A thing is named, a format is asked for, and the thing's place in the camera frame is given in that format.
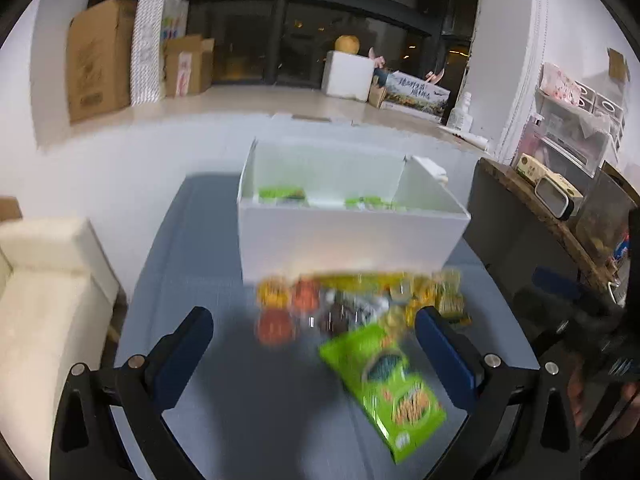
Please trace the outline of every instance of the wooden countertop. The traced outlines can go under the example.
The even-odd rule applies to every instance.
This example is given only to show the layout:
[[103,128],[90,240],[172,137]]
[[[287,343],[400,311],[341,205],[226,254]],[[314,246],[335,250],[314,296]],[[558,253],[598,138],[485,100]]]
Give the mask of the wooden countertop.
[[535,195],[533,188],[521,176],[509,166],[488,158],[481,158],[478,161],[478,168],[497,180],[546,226],[593,288],[600,291],[607,290],[607,283],[613,281],[611,273],[605,267],[594,263],[574,234],[569,231],[567,224],[549,212]]

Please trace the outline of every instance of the window sill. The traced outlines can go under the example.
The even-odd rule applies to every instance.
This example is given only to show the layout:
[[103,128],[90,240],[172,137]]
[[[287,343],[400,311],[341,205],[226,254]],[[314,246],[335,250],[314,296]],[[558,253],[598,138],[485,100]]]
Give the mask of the window sill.
[[328,97],[318,90],[245,85],[215,85],[200,95],[167,98],[157,103],[125,108],[113,114],[73,124],[69,127],[67,137],[197,114],[256,114],[290,120],[350,124],[354,127],[382,126],[434,137],[453,144],[460,150],[484,153],[439,129],[436,124],[402,112],[377,110],[367,103]]

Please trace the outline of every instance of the gray table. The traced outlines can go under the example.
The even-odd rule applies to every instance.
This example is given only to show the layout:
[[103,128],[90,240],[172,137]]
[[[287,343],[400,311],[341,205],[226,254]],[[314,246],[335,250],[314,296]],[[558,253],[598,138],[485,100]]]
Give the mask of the gray table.
[[[444,392],[417,342],[405,351],[447,412],[447,421],[398,465],[356,402],[318,358],[309,332],[282,349],[254,337],[255,291],[242,284],[238,175],[187,178],[156,235],[124,325],[116,364],[147,354],[194,305],[214,317],[214,336],[178,405],[164,418],[209,480],[421,480],[465,418]],[[515,318],[482,263],[461,241],[449,263],[462,270],[473,324],[465,333],[481,353],[538,368]],[[138,475],[154,476],[121,409],[116,423]],[[506,421],[508,430],[510,421]]]

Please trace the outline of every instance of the open white box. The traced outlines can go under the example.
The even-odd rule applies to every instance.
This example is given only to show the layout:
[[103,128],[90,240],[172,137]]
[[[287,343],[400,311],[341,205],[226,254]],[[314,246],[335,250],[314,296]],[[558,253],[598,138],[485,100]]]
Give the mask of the open white box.
[[[265,187],[302,188],[308,205],[259,203]],[[360,196],[408,209],[344,206]],[[256,140],[238,190],[242,277],[251,283],[312,272],[433,272],[470,218],[418,157],[336,142]]]

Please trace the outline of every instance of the beige chair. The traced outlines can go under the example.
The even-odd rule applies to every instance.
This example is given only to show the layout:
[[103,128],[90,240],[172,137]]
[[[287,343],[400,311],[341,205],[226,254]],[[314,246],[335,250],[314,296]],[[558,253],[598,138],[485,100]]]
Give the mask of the beige chair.
[[96,369],[119,285],[84,219],[0,224],[0,433],[33,480],[69,368]]

